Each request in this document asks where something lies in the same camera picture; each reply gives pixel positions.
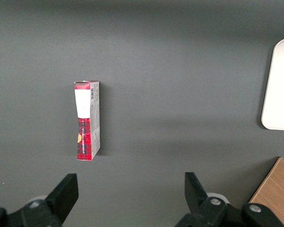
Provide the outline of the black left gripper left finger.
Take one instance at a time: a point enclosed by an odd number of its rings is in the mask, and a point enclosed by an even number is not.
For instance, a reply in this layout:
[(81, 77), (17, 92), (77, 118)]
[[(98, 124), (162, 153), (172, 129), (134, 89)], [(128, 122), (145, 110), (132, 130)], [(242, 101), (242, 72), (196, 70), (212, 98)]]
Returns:
[(76, 174), (67, 174), (46, 196), (22, 208), (25, 227), (61, 227), (79, 197)]

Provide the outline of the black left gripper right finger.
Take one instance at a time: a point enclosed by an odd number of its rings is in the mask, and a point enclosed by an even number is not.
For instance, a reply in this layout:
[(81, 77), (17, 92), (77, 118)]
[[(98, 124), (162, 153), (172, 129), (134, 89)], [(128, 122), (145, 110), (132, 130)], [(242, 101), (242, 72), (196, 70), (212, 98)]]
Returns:
[(209, 197), (193, 172), (185, 173), (185, 199), (190, 210), (177, 227), (219, 227), (227, 204), (218, 197)]

